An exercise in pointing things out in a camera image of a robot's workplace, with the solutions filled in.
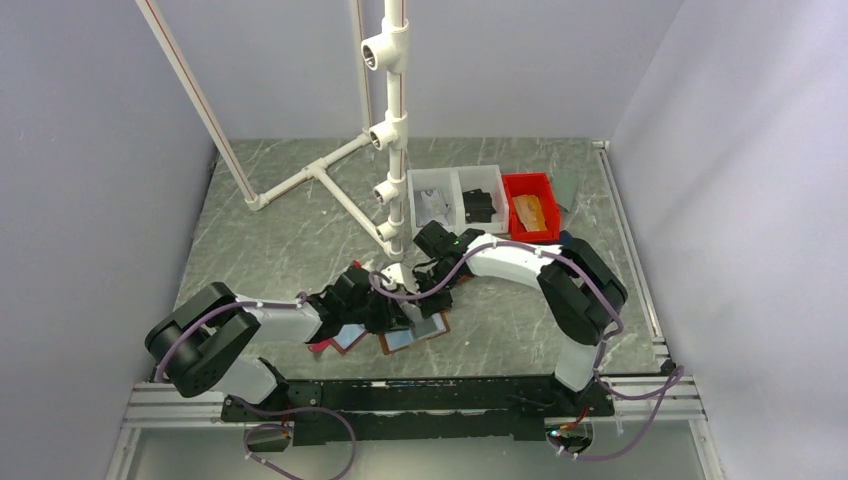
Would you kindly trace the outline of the brown leather card holder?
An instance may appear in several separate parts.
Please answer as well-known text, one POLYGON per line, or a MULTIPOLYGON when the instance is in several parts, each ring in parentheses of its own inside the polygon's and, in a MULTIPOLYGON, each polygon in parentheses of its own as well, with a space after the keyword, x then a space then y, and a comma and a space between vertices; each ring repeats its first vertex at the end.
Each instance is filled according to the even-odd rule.
POLYGON ((414 321, 409 329, 381 334, 379 341, 382 353, 391 355, 449 332, 450 326, 446 316, 443 313, 437 313, 426 319, 414 321))

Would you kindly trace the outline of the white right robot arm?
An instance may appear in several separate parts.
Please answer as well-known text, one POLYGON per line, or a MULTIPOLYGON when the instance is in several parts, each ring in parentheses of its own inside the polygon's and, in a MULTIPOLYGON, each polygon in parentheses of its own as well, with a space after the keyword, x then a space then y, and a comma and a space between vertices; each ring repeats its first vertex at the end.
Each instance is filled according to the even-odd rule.
POLYGON ((603 335, 618 325, 628 299, 623 283, 583 239, 564 244, 533 245, 501 239, 479 229, 460 234, 432 221, 413 243, 432 265, 415 271, 419 290, 427 297, 415 303, 426 315, 452 306, 451 289, 463 279, 491 277, 533 288, 543 295, 565 336, 551 388, 557 411, 574 415, 590 399, 603 335))

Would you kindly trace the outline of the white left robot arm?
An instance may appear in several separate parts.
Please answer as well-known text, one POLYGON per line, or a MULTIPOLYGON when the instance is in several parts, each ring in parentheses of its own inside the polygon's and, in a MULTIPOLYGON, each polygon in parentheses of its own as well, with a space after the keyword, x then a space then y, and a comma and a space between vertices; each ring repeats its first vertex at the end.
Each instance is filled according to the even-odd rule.
POLYGON ((147 333, 144 346, 156 362, 154 379, 170 382, 185 398, 208 391, 233 394, 261 419, 275 419, 288 402, 285 378, 268 361, 246 356, 248 346, 317 344, 347 325, 370 334, 411 327, 400 303, 376 292, 369 275, 350 266, 319 292, 300 292, 288 301, 251 298, 212 282, 147 333))

